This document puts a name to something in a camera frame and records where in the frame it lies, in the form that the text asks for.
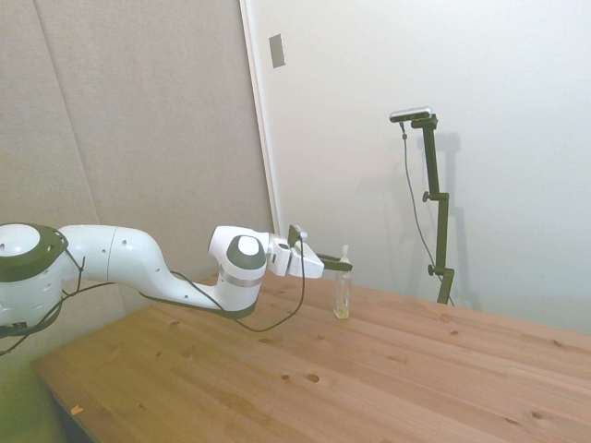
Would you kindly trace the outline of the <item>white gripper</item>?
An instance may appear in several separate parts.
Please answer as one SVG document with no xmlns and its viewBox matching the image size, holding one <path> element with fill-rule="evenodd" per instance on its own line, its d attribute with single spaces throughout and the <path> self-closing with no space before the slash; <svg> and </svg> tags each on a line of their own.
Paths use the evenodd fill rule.
<svg viewBox="0 0 591 443">
<path fill-rule="evenodd" d="M 296 243 L 291 248 L 287 273 L 295 277 L 319 279 L 324 269 L 334 271 L 351 271 L 352 264 L 344 261 L 343 257 L 328 254 L 316 254 L 308 244 Z"/>
</svg>

